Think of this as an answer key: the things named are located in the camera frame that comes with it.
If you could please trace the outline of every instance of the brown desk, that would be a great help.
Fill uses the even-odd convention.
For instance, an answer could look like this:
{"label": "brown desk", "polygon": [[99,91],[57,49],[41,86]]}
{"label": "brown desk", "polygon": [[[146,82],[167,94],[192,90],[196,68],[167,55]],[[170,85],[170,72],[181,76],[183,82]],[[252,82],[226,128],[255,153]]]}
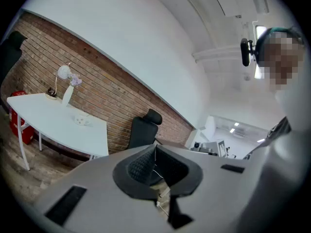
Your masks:
{"label": "brown desk", "polygon": [[176,148],[180,148],[180,149],[185,149],[185,150],[189,150],[188,148],[186,148],[184,145],[182,145],[181,143],[176,143],[176,142],[170,142],[168,140],[163,140],[163,139],[159,139],[156,138],[155,139],[155,143],[159,143],[161,145],[168,145],[168,146],[172,146],[172,147],[176,147]]}

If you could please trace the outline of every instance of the white cup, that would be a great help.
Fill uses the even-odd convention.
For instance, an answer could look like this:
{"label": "white cup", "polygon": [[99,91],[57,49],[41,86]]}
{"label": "white cup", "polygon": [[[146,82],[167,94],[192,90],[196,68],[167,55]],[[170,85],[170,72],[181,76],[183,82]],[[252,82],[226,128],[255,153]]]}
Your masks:
{"label": "white cup", "polygon": [[76,114],[74,116],[75,124],[80,125],[80,126],[84,126],[84,125],[90,124],[90,121],[87,118],[87,116],[89,116],[89,114],[87,114],[87,113],[85,113],[83,111],[79,112],[79,114]]}

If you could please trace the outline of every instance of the flower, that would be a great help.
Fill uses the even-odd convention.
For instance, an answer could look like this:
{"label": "flower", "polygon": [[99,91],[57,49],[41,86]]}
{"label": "flower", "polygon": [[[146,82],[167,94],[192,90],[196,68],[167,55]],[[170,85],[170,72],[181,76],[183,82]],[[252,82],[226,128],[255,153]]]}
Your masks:
{"label": "flower", "polygon": [[79,79],[80,75],[75,74],[75,73],[70,73],[68,76],[68,79],[70,80],[70,85],[76,86],[80,85],[82,83],[82,79]]}

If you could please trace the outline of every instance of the red object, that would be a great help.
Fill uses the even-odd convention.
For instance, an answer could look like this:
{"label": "red object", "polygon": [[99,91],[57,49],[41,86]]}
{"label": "red object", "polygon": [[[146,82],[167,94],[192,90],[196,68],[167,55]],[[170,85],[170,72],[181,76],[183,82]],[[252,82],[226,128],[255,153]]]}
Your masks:
{"label": "red object", "polygon": [[[11,97],[26,95],[27,93],[24,91],[16,91],[11,94]],[[21,118],[20,124],[23,126],[25,121]],[[10,107],[10,128],[14,135],[18,137],[17,131],[17,113]],[[29,144],[31,139],[34,137],[35,130],[33,127],[28,126],[26,129],[21,131],[22,139],[25,144]]]}

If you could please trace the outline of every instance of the round lampshade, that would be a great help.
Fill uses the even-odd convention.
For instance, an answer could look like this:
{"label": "round lampshade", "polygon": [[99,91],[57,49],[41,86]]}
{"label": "round lampshade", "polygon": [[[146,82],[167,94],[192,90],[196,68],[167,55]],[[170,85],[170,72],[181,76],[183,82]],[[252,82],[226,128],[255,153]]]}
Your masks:
{"label": "round lampshade", "polygon": [[70,67],[67,65],[62,65],[57,71],[57,76],[65,80],[68,78],[70,73],[71,73]]}

